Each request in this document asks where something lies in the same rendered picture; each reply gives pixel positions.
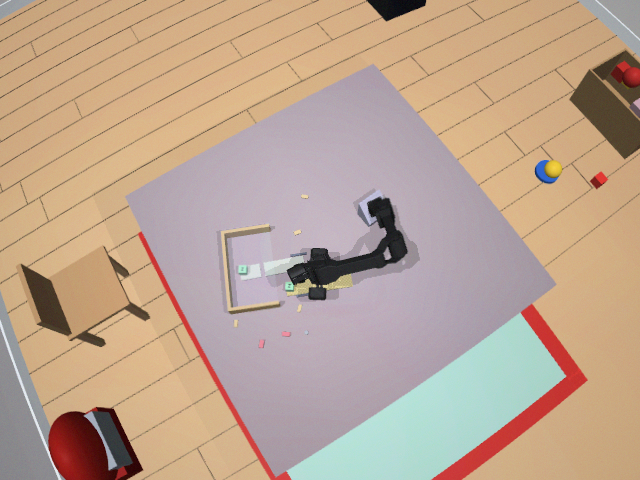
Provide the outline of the yellow crosshatched strip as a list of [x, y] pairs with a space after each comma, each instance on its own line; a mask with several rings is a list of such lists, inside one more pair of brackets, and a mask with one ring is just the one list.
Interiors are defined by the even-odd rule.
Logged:
[[[294, 292], [287, 292], [287, 297], [309, 293], [310, 287], [316, 287], [316, 284], [311, 284], [310, 280], [306, 279], [305, 283], [294, 285]], [[323, 288], [326, 288], [326, 291], [348, 287], [353, 287], [351, 274], [341, 276], [335, 282], [328, 285], [323, 285]]]

